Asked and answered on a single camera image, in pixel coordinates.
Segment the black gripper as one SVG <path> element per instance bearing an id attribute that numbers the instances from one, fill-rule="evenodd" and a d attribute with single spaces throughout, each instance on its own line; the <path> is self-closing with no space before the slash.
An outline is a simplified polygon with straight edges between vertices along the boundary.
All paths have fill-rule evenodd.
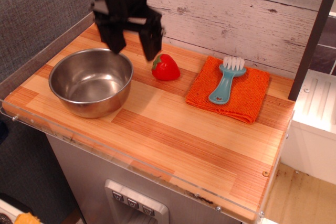
<path id="1" fill-rule="evenodd" d="M 139 31 L 147 61 L 162 49 L 162 15 L 147 5 L 147 0 L 95 0 L 92 3 L 101 41 L 118 54 L 125 46 L 123 29 Z"/>

